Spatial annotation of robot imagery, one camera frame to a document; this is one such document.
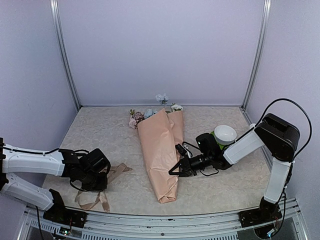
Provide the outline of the tan ribbon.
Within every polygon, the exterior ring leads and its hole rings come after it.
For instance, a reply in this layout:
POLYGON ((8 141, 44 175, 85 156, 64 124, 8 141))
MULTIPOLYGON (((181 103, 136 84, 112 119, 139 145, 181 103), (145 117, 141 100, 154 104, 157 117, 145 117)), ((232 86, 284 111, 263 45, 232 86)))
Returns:
MULTIPOLYGON (((111 183, 113 180, 118 178, 121 174, 125 172, 130 172, 133 169, 131 167, 128 167, 126 164, 121 163, 117 166, 111 166, 110 170, 107 170, 107 168, 104 168, 102 170, 102 173, 107 173, 107 182, 111 183)), ((94 211, 95 207, 98 205, 101 205, 102 211, 109 213, 110 212, 110 205, 107 197, 107 192, 105 190, 99 190, 99 191, 78 191, 74 202, 85 211, 94 211)))

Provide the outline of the pink wrapping paper sheet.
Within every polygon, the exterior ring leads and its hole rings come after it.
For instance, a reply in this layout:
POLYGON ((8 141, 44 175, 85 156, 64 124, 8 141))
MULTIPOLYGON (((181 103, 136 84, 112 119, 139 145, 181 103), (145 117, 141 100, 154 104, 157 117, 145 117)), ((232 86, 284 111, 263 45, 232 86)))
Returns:
POLYGON ((183 142, 183 111, 164 109, 137 125, 146 172, 161 204, 177 199, 178 177, 169 170, 180 160, 176 145, 183 142))

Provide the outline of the white pink flower stem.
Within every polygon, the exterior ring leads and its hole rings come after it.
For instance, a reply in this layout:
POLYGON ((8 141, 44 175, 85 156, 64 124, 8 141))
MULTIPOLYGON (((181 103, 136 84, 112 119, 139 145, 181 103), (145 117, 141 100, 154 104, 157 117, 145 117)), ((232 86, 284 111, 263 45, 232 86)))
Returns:
POLYGON ((171 106, 170 106, 170 109, 171 109, 171 112, 177 112, 177 111, 182 111, 183 110, 183 107, 177 103, 173 103, 171 106))

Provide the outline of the pink rose stem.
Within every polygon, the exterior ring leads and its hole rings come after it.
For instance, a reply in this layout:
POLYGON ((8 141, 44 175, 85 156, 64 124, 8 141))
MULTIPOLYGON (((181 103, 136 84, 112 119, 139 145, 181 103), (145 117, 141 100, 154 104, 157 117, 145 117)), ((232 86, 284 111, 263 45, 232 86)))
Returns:
POLYGON ((140 111, 136 111, 135 109, 130 109, 130 120, 129 120, 129 127, 132 129, 138 128, 138 123, 142 122, 145 117, 144 114, 140 111))

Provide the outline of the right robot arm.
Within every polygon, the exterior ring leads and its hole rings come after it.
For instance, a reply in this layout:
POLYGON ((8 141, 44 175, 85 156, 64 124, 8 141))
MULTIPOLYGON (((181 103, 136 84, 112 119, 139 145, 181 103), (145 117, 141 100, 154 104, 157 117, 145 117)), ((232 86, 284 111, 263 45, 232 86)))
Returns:
POLYGON ((224 148, 220 148, 214 135, 208 132, 196 138, 199 155, 189 157, 183 145, 177 144, 175 148, 180 160, 168 173, 171 176, 190 177, 207 167, 224 171, 257 150, 268 149, 273 163, 267 187, 255 212, 260 222, 266 222, 275 214, 288 184, 300 136, 296 126, 268 113, 259 124, 224 148))

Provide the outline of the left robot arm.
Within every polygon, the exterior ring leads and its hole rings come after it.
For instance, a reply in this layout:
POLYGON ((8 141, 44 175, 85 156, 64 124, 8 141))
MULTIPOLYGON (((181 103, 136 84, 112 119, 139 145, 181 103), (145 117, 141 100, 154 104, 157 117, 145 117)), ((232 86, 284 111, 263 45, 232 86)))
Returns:
POLYGON ((0 192, 32 204, 63 223, 70 218, 60 193, 38 187, 17 173, 46 174, 81 183, 81 192, 103 191, 111 163, 103 152, 56 148, 49 151, 14 147, 0 142, 0 192))

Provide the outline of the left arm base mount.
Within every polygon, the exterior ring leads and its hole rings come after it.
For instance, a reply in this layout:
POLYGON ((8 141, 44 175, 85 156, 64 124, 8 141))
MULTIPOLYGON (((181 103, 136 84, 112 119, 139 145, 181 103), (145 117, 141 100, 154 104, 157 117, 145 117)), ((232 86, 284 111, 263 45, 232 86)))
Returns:
POLYGON ((88 214, 84 211, 66 208, 58 191, 49 189, 53 197, 53 206, 43 213, 43 218, 70 227, 83 228, 88 214))

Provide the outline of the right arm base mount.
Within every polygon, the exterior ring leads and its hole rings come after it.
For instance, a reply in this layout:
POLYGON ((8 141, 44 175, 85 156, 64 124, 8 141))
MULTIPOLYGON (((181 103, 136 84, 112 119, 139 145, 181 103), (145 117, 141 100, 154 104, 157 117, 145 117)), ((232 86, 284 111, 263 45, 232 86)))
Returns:
POLYGON ((262 197, 259 207, 240 211, 238 216, 241 227, 245 228, 281 219, 282 213, 279 202, 271 203, 262 197))

